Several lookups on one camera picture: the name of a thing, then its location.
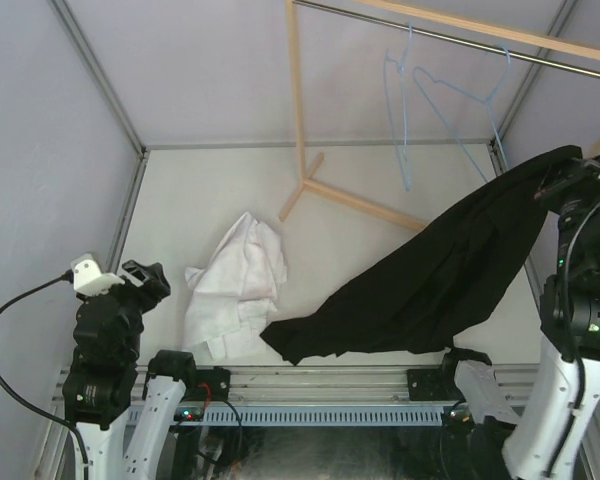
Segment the black shirt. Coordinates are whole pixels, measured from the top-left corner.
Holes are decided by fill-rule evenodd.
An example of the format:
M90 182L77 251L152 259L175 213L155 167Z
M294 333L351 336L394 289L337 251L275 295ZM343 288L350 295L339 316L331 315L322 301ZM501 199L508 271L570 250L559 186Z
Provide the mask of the black shirt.
M581 157L566 145L464 197L422 232L334 292L314 313L271 323L261 339L297 365L345 353L441 351L489 319L548 210L535 194L550 168Z

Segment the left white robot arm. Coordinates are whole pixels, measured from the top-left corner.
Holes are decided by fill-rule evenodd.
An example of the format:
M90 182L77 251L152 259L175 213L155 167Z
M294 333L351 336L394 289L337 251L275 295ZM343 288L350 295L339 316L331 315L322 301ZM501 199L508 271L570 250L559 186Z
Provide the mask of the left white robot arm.
M153 479L179 403L199 387L189 352L161 350L149 362L138 423L124 439L143 316L171 294L161 264L124 263L124 276L101 270L90 254L71 264L81 305L75 349L62 386L65 418L74 427L79 479Z

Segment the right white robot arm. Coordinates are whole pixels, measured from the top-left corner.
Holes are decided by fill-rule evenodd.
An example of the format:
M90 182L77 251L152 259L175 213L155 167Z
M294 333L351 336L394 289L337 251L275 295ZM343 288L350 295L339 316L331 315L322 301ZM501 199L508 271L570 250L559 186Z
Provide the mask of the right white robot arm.
M448 479L569 479L600 400L600 154L552 168L537 198L556 213L556 271L540 297L541 356L517 413L488 358L454 349L441 391L439 461Z

